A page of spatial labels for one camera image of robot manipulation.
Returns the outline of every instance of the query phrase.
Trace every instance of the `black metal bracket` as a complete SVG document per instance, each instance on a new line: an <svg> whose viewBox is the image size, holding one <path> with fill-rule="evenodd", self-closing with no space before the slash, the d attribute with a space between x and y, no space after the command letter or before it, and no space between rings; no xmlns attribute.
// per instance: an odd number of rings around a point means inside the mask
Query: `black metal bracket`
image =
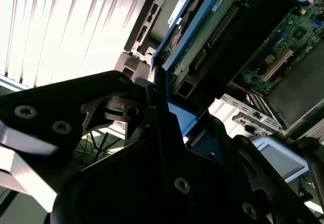
<svg viewBox="0 0 324 224"><path fill-rule="evenodd" d="M302 138L293 146L307 160L320 205L324 208L324 161L316 153L320 143L315 138Z"/></svg>
<svg viewBox="0 0 324 224"><path fill-rule="evenodd" d="M253 191L262 188L269 193L275 223L318 223L316 217L248 138L235 136L233 142L260 178L255 184L251 183Z"/></svg>
<svg viewBox="0 0 324 224"><path fill-rule="evenodd" d="M121 72L109 71L4 95L0 100L0 131L10 137L1 143L39 154L17 142L19 133L38 139L34 148L42 148L42 155L71 152L90 131L107 127L114 120L131 122L139 117L141 95L135 87ZM110 107L110 102L123 111Z"/></svg>
<svg viewBox="0 0 324 224"><path fill-rule="evenodd" d="M104 208L111 211L111 220L145 222L152 216L159 216L162 222L172 219L205 223L214 219L217 210L229 222L243 220L244 223L268 224L260 211L253 207L249 209L247 205L254 206L254 196L242 164L238 167L241 163L238 152L230 148L229 139L222 142L226 152L224 163L201 157L185 148L178 120L168 110L165 93L148 84L146 101L143 120L136 124L145 127L131 134L135 142L76 174L68 182L54 205L55 223L76 223L76 220L88 223L86 212L79 208L91 211L94 197L100 195L105 199L109 195L110 201ZM216 137L219 133L224 134L213 125L211 128ZM102 191L96 188L98 183L114 191ZM82 195L85 188L94 192ZM93 223L100 222L105 216L100 206L95 208L99 209L91 217ZM120 215L125 210L128 214Z"/></svg>

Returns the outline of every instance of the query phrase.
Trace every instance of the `pcie slot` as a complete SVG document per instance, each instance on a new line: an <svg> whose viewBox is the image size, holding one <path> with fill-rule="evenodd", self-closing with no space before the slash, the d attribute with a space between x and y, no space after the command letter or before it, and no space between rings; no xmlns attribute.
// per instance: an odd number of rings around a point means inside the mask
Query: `pcie slot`
<svg viewBox="0 0 324 224"><path fill-rule="evenodd" d="M273 76L273 74L283 65L283 63L286 62L287 59L293 54L294 52L292 50L285 50L285 52L282 53L282 55L275 62L273 62L272 66L266 71L266 73L261 76L261 79L263 81L269 80Z"/></svg>
<svg viewBox="0 0 324 224"><path fill-rule="evenodd" d="M226 13L226 15L223 17L219 25L216 27L212 35L209 37L207 41L207 45L209 48L213 48L215 44L219 41L219 39L222 37L224 32L227 30L231 22L234 20L236 14L239 12L240 7L237 5L232 5L232 7L229 9L229 11ZM199 70L203 62L205 61L208 53L207 51L202 48L195 59L193 60L193 67L196 71Z"/></svg>

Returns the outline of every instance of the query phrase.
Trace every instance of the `green circuit board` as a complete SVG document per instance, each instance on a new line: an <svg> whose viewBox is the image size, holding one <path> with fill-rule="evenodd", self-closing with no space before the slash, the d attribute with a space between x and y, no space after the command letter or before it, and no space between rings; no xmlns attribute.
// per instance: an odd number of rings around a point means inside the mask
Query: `green circuit board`
<svg viewBox="0 0 324 224"><path fill-rule="evenodd" d="M182 53L180 59L171 69L171 85L178 79L185 68L189 67L194 59L199 57L202 47L209 41L215 27L222 21L223 16L228 12L235 0L217 0L205 20L191 39L190 43Z"/></svg>
<svg viewBox="0 0 324 224"><path fill-rule="evenodd" d="M243 85L264 96L269 94L321 39L324 0L308 0L290 12L250 58L240 73Z"/></svg>

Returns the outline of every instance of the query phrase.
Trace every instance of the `chip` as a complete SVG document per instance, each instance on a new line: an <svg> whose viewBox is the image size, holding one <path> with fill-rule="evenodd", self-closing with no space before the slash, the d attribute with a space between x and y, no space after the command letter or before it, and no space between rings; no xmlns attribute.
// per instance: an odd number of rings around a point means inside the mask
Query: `chip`
<svg viewBox="0 0 324 224"><path fill-rule="evenodd" d="M324 13L318 14L315 19L318 19L319 21L323 22L324 21Z"/></svg>
<svg viewBox="0 0 324 224"><path fill-rule="evenodd" d="M322 33L319 34L319 37L320 37L321 39L324 39L324 31L322 31Z"/></svg>
<svg viewBox="0 0 324 224"><path fill-rule="evenodd" d="M307 31L306 31L305 29L303 29L302 27L299 27L299 28L297 28L296 31L294 32L293 37L294 37L295 39L300 40L300 39L305 35L306 32L307 32Z"/></svg>

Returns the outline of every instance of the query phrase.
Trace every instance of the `label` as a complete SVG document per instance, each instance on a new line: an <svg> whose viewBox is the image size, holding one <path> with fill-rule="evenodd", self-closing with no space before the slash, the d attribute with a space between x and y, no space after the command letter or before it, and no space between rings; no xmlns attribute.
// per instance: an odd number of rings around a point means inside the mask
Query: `label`
<svg viewBox="0 0 324 224"><path fill-rule="evenodd" d="M265 142L262 142L262 143L257 147L259 151L261 150L260 148L262 148L264 144L265 144Z"/></svg>
<svg viewBox="0 0 324 224"><path fill-rule="evenodd" d="M186 1L187 0L178 0L178 3L176 4L176 7L173 9L173 12L171 13L171 16L168 20L168 24L169 24L170 28L171 28L174 20L177 18L179 12L181 11L183 5L186 3Z"/></svg>
<svg viewBox="0 0 324 224"><path fill-rule="evenodd" d="M224 0L217 0L216 3L215 3L215 5L214 5L213 8L212 8L212 11L213 11L213 12L216 12L217 9L219 8L219 6L222 4L223 1L224 1Z"/></svg>

